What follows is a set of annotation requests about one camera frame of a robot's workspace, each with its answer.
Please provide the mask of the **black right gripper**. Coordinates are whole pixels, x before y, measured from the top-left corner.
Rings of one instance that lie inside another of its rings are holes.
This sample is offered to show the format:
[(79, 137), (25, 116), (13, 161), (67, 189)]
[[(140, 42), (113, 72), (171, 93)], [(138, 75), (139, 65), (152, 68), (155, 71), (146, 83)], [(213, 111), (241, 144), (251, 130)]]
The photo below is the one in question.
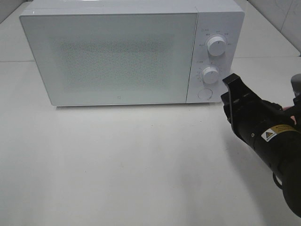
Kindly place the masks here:
[(222, 81), (228, 89), (221, 95), (223, 109), (234, 132), (254, 132), (257, 127), (264, 129), (278, 124), (294, 125), (280, 105), (261, 99), (237, 74)]

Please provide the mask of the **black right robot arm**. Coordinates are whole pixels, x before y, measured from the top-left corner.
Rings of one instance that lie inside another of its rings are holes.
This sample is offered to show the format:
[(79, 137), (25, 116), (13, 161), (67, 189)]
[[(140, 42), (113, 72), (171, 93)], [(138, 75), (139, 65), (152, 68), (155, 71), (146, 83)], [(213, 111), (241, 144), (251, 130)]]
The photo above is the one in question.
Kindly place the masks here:
[(223, 79), (223, 109), (234, 134), (271, 169), (290, 210), (301, 215), (301, 76), (291, 78), (293, 106), (261, 99), (233, 73)]

